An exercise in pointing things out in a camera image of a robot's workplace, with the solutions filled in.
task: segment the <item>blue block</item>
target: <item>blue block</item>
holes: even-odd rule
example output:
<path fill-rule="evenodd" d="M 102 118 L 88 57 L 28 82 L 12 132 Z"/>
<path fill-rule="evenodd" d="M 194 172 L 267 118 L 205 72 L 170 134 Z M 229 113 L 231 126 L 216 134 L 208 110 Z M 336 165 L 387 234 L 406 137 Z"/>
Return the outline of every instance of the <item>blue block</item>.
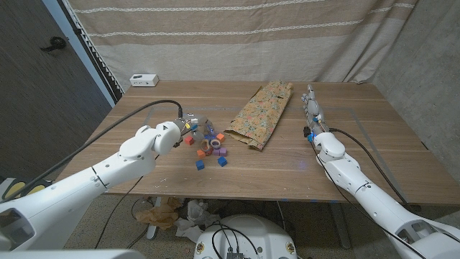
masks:
<path fill-rule="evenodd" d="M 225 159 L 225 157 L 220 157 L 217 159 L 217 163 L 221 166 L 224 166 L 227 164 L 227 159 Z"/>
<path fill-rule="evenodd" d="M 196 161 L 196 168 L 198 170 L 204 169 L 204 162 L 202 160 Z"/>

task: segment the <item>pink block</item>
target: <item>pink block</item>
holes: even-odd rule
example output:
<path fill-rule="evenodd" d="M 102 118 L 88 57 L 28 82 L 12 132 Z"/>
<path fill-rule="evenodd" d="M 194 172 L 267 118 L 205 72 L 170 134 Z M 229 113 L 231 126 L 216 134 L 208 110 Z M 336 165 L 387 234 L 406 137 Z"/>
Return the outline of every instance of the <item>pink block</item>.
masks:
<path fill-rule="evenodd" d="M 219 149 L 219 152 L 220 152 L 220 155 L 221 155 L 221 156 L 227 156 L 227 149 L 226 149 L 226 148 L 221 147 L 221 148 Z"/>

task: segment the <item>door handle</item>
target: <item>door handle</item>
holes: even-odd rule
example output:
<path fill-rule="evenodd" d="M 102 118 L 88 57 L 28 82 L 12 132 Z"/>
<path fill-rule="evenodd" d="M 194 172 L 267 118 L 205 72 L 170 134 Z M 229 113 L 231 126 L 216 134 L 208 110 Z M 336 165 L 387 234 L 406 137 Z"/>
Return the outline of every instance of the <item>door handle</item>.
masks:
<path fill-rule="evenodd" d="M 61 37 L 52 37 L 50 39 L 50 44 L 51 46 L 41 47 L 40 49 L 48 53 L 53 50 L 62 50 L 65 46 L 67 46 L 67 43 Z"/>

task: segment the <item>door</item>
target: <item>door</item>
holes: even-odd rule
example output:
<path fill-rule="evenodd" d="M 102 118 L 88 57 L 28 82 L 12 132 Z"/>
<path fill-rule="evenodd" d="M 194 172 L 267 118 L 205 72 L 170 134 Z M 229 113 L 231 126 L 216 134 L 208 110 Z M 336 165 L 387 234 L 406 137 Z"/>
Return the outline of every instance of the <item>door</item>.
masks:
<path fill-rule="evenodd" d="M 111 107 L 42 1 L 0 2 L 0 176 L 35 177 L 81 146 Z"/>

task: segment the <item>crumpled paper bag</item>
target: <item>crumpled paper bag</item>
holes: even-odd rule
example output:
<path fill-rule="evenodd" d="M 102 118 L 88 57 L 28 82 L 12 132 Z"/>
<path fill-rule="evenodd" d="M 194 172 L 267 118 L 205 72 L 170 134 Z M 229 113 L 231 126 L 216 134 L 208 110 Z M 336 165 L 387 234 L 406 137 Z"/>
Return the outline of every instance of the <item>crumpled paper bag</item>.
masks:
<path fill-rule="evenodd" d="M 136 219 L 138 222 L 150 223 L 161 230 L 167 230 L 178 220 L 179 214 L 175 212 L 175 209 L 180 206 L 182 206 L 182 203 L 177 198 L 162 198 L 160 206 L 143 212 L 137 212 Z"/>
<path fill-rule="evenodd" d="M 187 219 L 197 225 L 205 225 L 209 227 L 215 221 L 220 220 L 220 216 L 207 212 L 208 204 L 203 203 L 203 200 L 192 200 L 187 204 Z"/>
<path fill-rule="evenodd" d="M 278 81 L 261 86 L 224 132 L 235 140 L 262 150 L 292 94 L 291 83 Z"/>
<path fill-rule="evenodd" d="M 189 240 L 194 242 L 197 242 L 201 233 L 203 233 L 203 230 L 190 220 L 179 218 L 174 225 L 178 226 L 178 230 L 175 233 L 176 237 L 188 237 Z"/>

